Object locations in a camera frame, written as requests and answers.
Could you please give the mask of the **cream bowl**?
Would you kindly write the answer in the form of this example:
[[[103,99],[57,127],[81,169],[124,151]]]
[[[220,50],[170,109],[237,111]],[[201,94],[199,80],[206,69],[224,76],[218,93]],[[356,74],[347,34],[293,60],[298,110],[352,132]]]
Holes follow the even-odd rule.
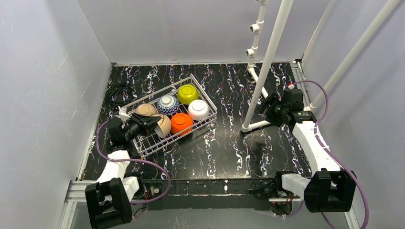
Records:
[[[157,115],[158,111],[153,105],[143,103],[135,109],[135,113],[142,116],[153,116]]]
[[[154,131],[159,138],[165,138],[171,132],[171,121],[169,117],[164,114],[155,114],[152,117],[160,118]]]
[[[171,118],[171,133],[185,135],[192,131],[194,125],[192,118],[185,113],[177,113]]]

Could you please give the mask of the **red patterned bowl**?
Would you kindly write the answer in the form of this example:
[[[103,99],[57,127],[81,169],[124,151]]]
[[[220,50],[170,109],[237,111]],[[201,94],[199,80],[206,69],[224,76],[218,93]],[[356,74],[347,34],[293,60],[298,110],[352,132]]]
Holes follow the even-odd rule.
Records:
[[[173,116],[180,110],[180,102],[172,95],[164,95],[157,102],[159,114]]]

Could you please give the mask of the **yellow-green bowl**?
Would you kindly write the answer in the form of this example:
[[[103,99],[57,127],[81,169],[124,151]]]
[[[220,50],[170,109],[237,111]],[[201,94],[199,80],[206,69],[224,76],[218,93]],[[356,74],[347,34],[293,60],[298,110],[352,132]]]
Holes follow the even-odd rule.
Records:
[[[177,94],[177,99],[180,103],[189,105],[192,101],[199,98],[199,93],[195,86],[191,84],[182,85]]]

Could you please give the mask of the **white bowl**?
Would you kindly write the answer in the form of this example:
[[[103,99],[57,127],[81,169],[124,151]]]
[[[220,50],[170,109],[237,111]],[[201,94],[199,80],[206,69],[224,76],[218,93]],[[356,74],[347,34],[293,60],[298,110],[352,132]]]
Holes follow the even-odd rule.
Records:
[[[187,114],[195,121],[201,121],[209,116],[208,104],[200,99],[192,101],[187,110]]]

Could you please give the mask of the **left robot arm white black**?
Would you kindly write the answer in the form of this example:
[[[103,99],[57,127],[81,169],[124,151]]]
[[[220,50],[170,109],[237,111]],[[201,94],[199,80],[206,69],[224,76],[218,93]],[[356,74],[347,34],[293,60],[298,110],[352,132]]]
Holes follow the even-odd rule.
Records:
[[[137,177],[125,175],[130,163],[130,142],[139,135],[154,132],[161,120],[159,114],[145,116],[134,113],[126,121],[115,117],[106,122],[110,152],[102,156],[107,163],[96,182],[85,188],[93,229],[109,229],[132,221],[131,201],[140,185]]]

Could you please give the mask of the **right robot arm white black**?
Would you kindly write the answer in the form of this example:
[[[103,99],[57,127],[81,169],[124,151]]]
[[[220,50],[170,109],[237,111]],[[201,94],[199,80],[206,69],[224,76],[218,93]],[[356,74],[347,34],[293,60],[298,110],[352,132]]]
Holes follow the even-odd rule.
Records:
[[[355,181],[326,152],[327,147],[318,142],[322,137],[314,132],[317,119],[313,112],[304,110],[303,92],[286,89],[282,96],[270,93],[256,112],[265,115],[272,125],[289,126],[311,167],[311,178],[290,171],[277,172],[274,190],[299,197],[312,213],[348,212],[352,207]]]

